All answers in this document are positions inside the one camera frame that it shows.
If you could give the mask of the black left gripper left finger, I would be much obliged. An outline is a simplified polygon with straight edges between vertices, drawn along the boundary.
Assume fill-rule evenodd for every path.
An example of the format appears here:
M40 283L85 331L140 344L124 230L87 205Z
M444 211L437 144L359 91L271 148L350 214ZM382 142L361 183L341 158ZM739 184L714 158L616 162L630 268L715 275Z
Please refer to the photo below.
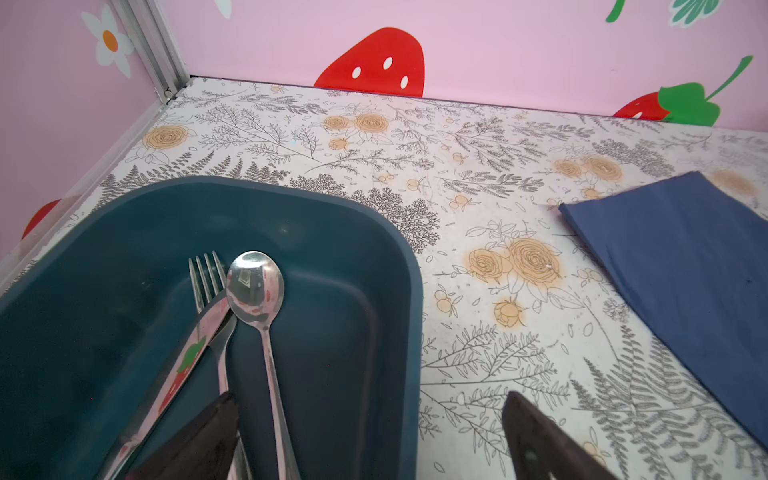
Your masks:
M239 423L234 394L205 407L126 479L227 479Z

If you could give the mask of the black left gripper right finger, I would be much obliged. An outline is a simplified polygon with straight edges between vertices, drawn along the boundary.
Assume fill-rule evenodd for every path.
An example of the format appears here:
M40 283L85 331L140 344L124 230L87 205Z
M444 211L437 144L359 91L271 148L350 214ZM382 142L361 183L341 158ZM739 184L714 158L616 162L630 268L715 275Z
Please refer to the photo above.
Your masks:
M519 392L507 394L502 425L517 479L615 479Z

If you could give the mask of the silver knife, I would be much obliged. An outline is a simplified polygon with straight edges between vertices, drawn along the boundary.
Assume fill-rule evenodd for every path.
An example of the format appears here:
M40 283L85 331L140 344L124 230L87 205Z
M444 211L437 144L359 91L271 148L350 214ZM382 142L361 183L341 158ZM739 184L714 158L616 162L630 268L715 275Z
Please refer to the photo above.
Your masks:
M193 330L176 358L158 375L156 385L150 389L129 426L118 437L95 479L117 478L186 383L228 310L226 293L220 292L199 313Z

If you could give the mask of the silver fork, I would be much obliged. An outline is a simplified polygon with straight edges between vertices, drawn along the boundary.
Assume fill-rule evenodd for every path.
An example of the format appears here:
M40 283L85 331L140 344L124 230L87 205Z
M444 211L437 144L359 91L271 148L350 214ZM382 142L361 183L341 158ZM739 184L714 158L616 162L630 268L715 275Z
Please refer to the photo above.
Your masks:
M211 255L205 253L202 258L196 256L194 260L189 259L188 266L196 310L198 313L201 313L204 307L211 303L214 297L225 289L224 267L215 251ZM220 393L229 390L227 350L236 326L237 319L231 312L228 312L209 344L209 348L216 358ZM237 443L227 478L252 479L252 472L240 432L237 432L236 440Z

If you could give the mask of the silver spoon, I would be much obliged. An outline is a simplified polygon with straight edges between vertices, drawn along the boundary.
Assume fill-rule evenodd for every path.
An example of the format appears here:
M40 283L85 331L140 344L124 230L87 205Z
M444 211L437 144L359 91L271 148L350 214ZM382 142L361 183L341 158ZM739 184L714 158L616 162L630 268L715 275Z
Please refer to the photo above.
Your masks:
M301 474L283 409L270 338L270 327L282 307L285 296L282 272L276 262L265 253L247 251L236 257L230 265L225 291L230 309L237 318L255 328L261 336L273 417L278 476L281 479L299 479Z

